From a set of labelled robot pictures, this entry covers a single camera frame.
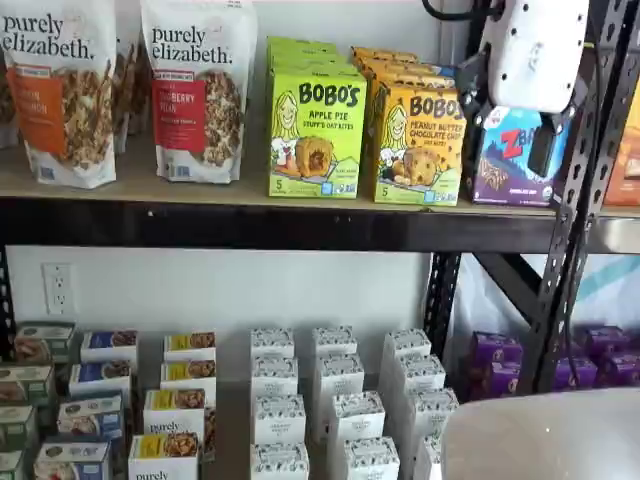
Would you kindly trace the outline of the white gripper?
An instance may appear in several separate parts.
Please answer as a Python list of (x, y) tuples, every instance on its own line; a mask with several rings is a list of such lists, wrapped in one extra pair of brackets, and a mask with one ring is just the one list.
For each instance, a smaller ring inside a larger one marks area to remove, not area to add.
[(528, 168), (548, 171), (557, 138), (574, 117), (569, 105), (584, 48), (589, 3), (496, 1), (478, 52), (455, 69), (458, 100), (469, 124), (482, 127), (495, 105), (541, 112)]

